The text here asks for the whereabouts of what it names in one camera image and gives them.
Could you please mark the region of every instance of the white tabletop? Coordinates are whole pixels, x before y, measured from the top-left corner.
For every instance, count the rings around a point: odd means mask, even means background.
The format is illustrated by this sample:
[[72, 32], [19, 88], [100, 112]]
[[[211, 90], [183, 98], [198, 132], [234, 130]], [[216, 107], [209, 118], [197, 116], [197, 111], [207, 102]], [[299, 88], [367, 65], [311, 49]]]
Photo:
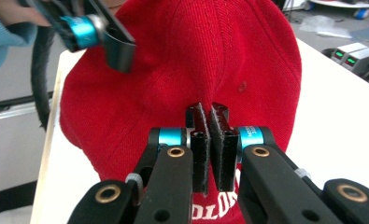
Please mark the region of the white tabletop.
[[[298, 40], [302, 91], [287, 153], [322, 188], [347, 178], [369, 188], [369, 84]], [[59, 126], [64, 78], [81, 53], [61, 55], [31, 223], [66, 223], [99, 181], [82, 150]]]

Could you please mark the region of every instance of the red baseball cap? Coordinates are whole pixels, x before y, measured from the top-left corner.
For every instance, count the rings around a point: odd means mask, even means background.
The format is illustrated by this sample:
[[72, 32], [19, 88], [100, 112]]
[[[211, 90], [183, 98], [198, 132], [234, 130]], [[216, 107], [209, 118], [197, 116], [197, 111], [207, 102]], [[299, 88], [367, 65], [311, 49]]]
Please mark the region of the red baseball cap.
[[[185, 109], [197, 102], [205, 110], [212, 102], [228, 106], [233, 127], [269, 127], [286, 149], [301, 58], [272, 1], [128, 0], [116, 17], [137, 45], [131, 74], [109, 68], [103, 49], [88, 49], [61, 101], [65, 136], [102, 180], [124, 180], [149, 130], [185, 127]], [[243, 222], [234, 192], [217, 192], [213, 183], [207, 197], [194, 195], [193, 222]]]

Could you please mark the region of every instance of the blue metal ring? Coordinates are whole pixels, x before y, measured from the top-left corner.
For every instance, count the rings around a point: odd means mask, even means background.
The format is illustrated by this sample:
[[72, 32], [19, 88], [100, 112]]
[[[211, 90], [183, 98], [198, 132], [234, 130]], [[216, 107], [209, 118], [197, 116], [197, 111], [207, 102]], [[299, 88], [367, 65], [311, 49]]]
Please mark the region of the blue metal ring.
[[168, 146], [181, 145], [181, 129], [180, 128], [161, 128], [159, 135], [159, 144]]
[[249, 145], [263, 144], [263, 133], [259, 127], [246, 126], [239, 127], [238, 130], [242, 142], [242, 151]]
[[62, 20], [67, 21], [76, 37], [78, 47], [80, 49], [87, 49], [99, 44], [99, 39], [97, 37], [97, 30], [94, 27], [91, 20], [84, 17], [61, 17]]

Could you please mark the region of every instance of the bolt hole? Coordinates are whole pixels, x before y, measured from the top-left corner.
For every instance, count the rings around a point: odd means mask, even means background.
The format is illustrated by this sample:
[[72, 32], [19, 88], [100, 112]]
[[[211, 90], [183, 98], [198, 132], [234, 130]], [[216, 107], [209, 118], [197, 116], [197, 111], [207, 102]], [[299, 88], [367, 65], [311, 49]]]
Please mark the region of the bolt hole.
[[167, 155], [169, 155], [170, 157], [181, 157], [184, 155], [184, 152], [185, 151], [182, 148], [173, 147], [167, 151]]
[[102, 192], [102, 194], [100, 195], [103, 199], [108, 199], [110, 197], [112, 197], [115, 194], [115, 190], [114, 189], [106, 189]]
[[309, 221], [313, 221], [313, 222], [319, 221], [319, 216], [314, 211], [304, 210], [302, 214]]
[[170, 218], [170, 214], [168, 211], [160, 209], [154, 214], [154, 218], [159, 222], [165, 222]]
[[95, 199], [99, 203], [111, 203], [120, 197], [121, 189], [117, 185], [107, 185], [100, 188], [95, 195]]
[[254, 155], [259, 157], [267, 157], [269, 156], [269, 151], [263, 147], [255, 147], [252, 149]]

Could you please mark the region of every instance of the black plastic part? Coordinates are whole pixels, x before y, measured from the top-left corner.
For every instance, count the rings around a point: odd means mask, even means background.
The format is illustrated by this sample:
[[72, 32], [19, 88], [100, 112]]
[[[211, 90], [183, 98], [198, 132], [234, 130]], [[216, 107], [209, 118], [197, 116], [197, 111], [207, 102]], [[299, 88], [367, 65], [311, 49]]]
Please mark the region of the black plastic part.
[[210, 111], [211, 164], [218, 191], [233, 191], [239, 132], [228, 124], [228, 108], [213, 103]]
[[[184, 154], [172, 157], [170, 149]], [[183, 146], [166, 147], [159, 154], [135, 223], [187, 224], [191, 217], [192, 151]]]
[[135, 55], [135, 40], [126, 28], [110, 14], [100, 1], [85, 0], [85, 13], [104, 17], [108, 25], [102, 40], [106, 52], [107, 64], [120, 72], [129, 73]]
[[210, 133], [207, 128], [206, 114], [200, 103], [187, 107], [186, 127], [194, 128], [190, 133], [193, 153], [193, 192], [207, 195]]
[[[239, 205], [247, 223], [252, 219], [265, 219], [266, 223], [341, 223], [323, 201], [269, 146], [253, 145], [245, 148], [239, 186]], [[250, 183], [253, 195], [243, 188]], [[261, 213], [248, 210], [259, 205]]]
[[152, 128], [149, 131], [149, 141], [134, 169], [134, 173], [139, 174], [143, 179], [144, 186], [148, 184], [149, 177], [157, 161], [159, 131], [159, 128]]
[[[117, 186], [120, 195], [110, 203], [99, 203], [96, 201], [97, 192], [106, 186]], [[104, 224], [126, 224], [133, 223], [135, 214], [132, 206], [132, 190], [120, 181], [106, 180], [91, 187], [81, 201], [77, 204], [69, 224], [82, 223], [104, 223]]]
[[321, 199], [344, 222], [369, 224], [369, 188], [347, 180], [329, 180]]

